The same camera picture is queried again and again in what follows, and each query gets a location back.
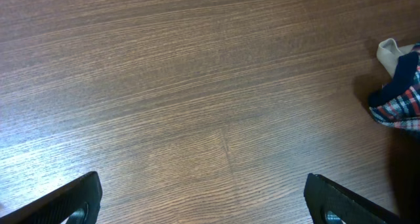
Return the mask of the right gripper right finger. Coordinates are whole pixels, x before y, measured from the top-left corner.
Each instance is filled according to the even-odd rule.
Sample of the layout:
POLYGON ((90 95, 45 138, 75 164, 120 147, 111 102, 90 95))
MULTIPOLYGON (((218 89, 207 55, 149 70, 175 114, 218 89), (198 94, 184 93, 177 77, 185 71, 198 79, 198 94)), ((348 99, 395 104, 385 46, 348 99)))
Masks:
POLYGON ((312 221, 317 224, 395 224, 394 213, 319 174, 308 174, 304 199, 312 221))

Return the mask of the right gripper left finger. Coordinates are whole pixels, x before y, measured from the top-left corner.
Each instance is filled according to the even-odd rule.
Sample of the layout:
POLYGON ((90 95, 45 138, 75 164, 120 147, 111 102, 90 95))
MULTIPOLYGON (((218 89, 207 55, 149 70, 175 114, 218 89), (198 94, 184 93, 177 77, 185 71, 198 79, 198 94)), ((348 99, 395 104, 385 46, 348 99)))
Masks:
POLYGON ((102 186, 90 171, 32 203, 1 218, 8 224, 92 223, 100 211, 102 186))

